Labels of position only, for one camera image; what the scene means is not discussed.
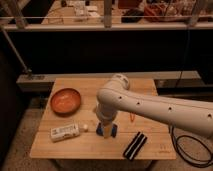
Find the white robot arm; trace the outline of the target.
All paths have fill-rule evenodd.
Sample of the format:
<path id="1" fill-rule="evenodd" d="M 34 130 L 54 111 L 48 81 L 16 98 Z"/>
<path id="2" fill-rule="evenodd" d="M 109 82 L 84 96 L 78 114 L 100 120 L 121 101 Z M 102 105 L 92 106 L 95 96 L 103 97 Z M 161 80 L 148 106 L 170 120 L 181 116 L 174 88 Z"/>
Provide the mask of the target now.
<path id="1" fill-rule="evenodd" d="M 115 74 L 97 91 L 96 115 L 104 126 L 124 111 L 213 138 L 213 102 L 145 95 L 129 88 L 128 78 Z"/>

